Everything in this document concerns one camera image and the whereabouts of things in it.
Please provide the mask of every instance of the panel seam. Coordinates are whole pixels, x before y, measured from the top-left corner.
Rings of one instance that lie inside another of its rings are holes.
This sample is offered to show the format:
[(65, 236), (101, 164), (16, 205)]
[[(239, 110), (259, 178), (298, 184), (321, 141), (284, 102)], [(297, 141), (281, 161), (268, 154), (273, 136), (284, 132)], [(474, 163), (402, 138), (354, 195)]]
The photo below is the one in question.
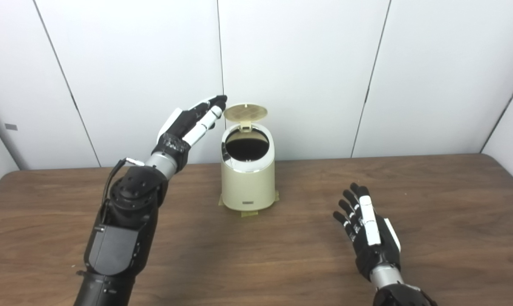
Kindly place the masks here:
[(358, 138), (358, 134), (359, 134), (359, 131), (360, 131), (360, 124), (362, 122), (362, 117), (364, 115), (364, 109), (365, 109), (366, 103), (368, 101), (369, 88), (371, 87), (371, 80), (373, 80), (373, 72), (375, 70), (375, 64), (377, 63), (377, 56), (379, 56), (379, 50), (381, 48), (381, 41), (383, 40), (383, 33), (385, 33), (385, 26), (387, 24), (388, 12), (390, 11), (391, 3), (392, 3), (392, 0), (389, 0), (388, 6), (387, 6), (387, 12), (385, 14), (385, 20), (383, 21), (383, 27), (381, 29), (381, 36), (379, 37), (379, 43), (377, 44), (377, 51), (375, 52), (375, 58), (373, 60), (373, 66), (371, 68), (371, 74), (369, 75), (368, 88), (366, 90), (366, 96), (364, 97), (364, 104), (363, 104), (362, 110), (360, 112), (359, 123), (358, 123), (358, 126), (357, 126), (357, 133), (355, 134), (355, 140), (353, 142), (353, 149), (351, 150), (351, 158), (353, 158), (353, 154), (355, 152), (355, 145), (357, 145), (357, 138)]
[(491, 130), (491, 132), (489, 133), (489, 136), (487, 137), (485, 143), (483, 144), (483, 146), (481, 147), (481, 150), (479, 151), (479, 153), (483, 153), (483, 150), (485, 149), (487, 143), (489, 143), (489, 140), (491, 139), (491, 137), (493, 136), (493, 133), (494, 131), (496, 130), (496, 127), (499, 125), (500, 123), (500, 120), (502, 119), (502, 117), (504, 116), (505, 114), (505, 111), (507, 111), (507, 108), (509, 107), (509, 104), (511, 104), (511, 101), (513, 100), (513, 95), (511, 95), (511, 97), (509, 98), (509, 101), (507, 101), (504, 109), (502, 110), (502, 113), (500, 114), (500, 116), (498, 117), (498, 120), (496, 120), (496, 123), (494, 124), (493, 126), (493, 129)]
[(43, 25), (43, 29), (45, 30), (45, 34), (47, 35), (48, 43), (50, 43), (52, 52), (54, 52), (54, 57), (56, 58), (56, 62), (58, 63), (58, 66), (60, 67), (60, 72), (62, 73), (62, 77), (64, 78), (65, 85), (68, 87), (69, 95), (71, 97), (71, 100), (73, 101), (73, 105), (75, 106), (75, 110), (77, 111), (77, 114), (79, 115), (79, 119), (81, 120), (81, 123), (83, 125), (83, 128), (85, 130), (85, 134), (88, 138), (88, 142), (90, 143), (90, 146), (92, 148), (92, 151), (94, 152), (94, 156), (96, 157), (97, 164), (101, 167), (101, 163), (99, 162), (99, 158), (97, 157), (96, 149), (94, 147), (94, 144), (92, 143), (92, 140), (90, 138), (90, 134), (88, 134), (88, 129), (86, 127), (85, 121), (83, 120), (83, 117), (81, 115), (81, 111), (79, 110), (77, 106), (77, 102), (75, 101), (75, 97), (73, 96), (73, 92), (71, 91), (71, 87), (68, 83), (68, 79), (65, 76), (64, 68), (62, 67), (62, 64), (60, 63), (60, 58), (58, 58), (58, 54), (56, 53), (56, 49), (54, 48), (54, 44), (52, 43), (52, 39), (48, 33), (47, 27), (45, 25), (45, 21), (43, 20), (43, 16), (41, 16), (41, 11), (39, 11), (39, 7), (37, 6), (37, 2), (35, 0), (33, 1), (33, 5), (35, 6), (35, 10), (37, 11), (37, 15), (39, 16), (39, 20), (41, 21), (41, 25)]

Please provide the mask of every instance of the robotic hand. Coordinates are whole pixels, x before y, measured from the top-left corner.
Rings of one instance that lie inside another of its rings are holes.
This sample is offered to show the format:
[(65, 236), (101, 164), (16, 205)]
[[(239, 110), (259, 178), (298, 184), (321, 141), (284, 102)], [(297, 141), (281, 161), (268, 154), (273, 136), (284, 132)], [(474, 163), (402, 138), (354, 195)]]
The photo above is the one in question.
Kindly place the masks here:
[[(136, 276), (145, 268), (169, 180), (188, 160), (188, 151), (214, 128), (224, 109), (224, 95), (206, 99), (190, 110), (177, 108), (160, 129), (156, 147), (144, 163), (122, 159), (105, 183), (85, 251), (87, 271), (75, 306), (126, 306)], [(126, 174), (109, 188), (126, 163)]]
[(334, 218), (353, 242), (360, 274), (377, 288), (373, 306), (437, 306), (421, 289), (404, 283), (400, 242), (390, 221), (375, 213), (368, 188), (352, 183), (350, 189), (343, 192), (350, 204), (339, 202), (346, 216), (334, 211)]

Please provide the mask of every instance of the prosthetic hand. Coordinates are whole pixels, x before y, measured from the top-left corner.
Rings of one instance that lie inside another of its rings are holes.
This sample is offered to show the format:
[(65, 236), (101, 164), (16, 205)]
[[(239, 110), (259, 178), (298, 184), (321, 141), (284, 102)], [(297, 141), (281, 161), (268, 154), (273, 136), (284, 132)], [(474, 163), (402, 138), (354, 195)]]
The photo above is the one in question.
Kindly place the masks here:
[(350, 204), (339, 203), (346, 216), (334, 211), (334, 218), (353, 242), (360, 274), (377, 288), (373, 306), (437, 306), (421, 289), (404, 283), (400, 242), (390, 221), (375, 214), (368, 189), (355, 183), (350, 188), (343, 192)]
[[(122, 159), (105, 184), (85, 251), (87, 271), (75, 306), (126, 306), (136, 276), (145, 268), (169, 180), (187, 164), (190, 148), (214, 127), (227, 97), (211, 97), (190, 110), (177, 108), (160, 129), (146, 162)], [(126, 174), (109, 185), (126, 163)]]

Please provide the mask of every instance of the trash can lid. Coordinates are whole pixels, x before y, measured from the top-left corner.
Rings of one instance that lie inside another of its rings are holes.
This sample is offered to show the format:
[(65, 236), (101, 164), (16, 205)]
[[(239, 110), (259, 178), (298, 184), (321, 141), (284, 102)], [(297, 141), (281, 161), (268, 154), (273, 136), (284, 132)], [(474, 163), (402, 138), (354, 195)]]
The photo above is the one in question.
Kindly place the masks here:
[(268, 110), (256, 104), (238, 104), (224, 111), (224, 118), (232, 122), (255, 122), (264, 118)]

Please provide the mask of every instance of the cream trash can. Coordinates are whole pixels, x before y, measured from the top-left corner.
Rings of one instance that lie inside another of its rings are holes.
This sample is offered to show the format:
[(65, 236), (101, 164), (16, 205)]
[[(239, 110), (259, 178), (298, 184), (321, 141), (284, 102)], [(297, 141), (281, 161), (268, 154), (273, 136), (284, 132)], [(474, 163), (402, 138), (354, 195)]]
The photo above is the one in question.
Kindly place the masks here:
[(270, 207), (278, 200), (275, 191), (275, 146), (267, 128), (254, 122), (268, 111), (259, 105), (235, 105), (224, 112), (224, 118), (239, 122), (222, 137), (221, 202), (229, 209), (251, 212)]

